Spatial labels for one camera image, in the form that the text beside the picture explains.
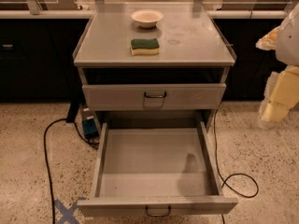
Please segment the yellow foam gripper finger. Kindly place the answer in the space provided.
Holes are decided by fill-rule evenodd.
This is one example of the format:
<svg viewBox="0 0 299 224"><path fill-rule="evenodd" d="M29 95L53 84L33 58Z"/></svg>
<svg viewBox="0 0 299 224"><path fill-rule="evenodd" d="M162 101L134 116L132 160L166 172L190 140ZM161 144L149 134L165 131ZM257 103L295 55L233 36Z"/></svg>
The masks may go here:
<svg viewBox="0 0 299 224"><path fill-rule="evenodd" d="M262 50L275 50L277 47L278 31L279 26L260 38L256 43L256 48Z"/></svg>
<svg viewBox="0 0 299 224"><path fill-rule="evenodd" d="M272 72L263 95L258 124L269 129L283 121L299 103L299 67L288 65L280 73Z"/></svg>

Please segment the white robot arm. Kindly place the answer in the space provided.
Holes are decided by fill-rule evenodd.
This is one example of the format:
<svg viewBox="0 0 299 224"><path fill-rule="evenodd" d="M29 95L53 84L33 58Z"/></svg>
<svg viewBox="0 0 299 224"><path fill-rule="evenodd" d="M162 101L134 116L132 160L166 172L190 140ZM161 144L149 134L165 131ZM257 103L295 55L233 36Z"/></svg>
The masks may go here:
<svg viewBox="0 0 299 224"><path fill-rule="evenodd" d="M299 103L299 4L280 26L256 43L258 49L273 50L286 68L267 79L259 108L259 125L271 128L283 121Z"/></svg>

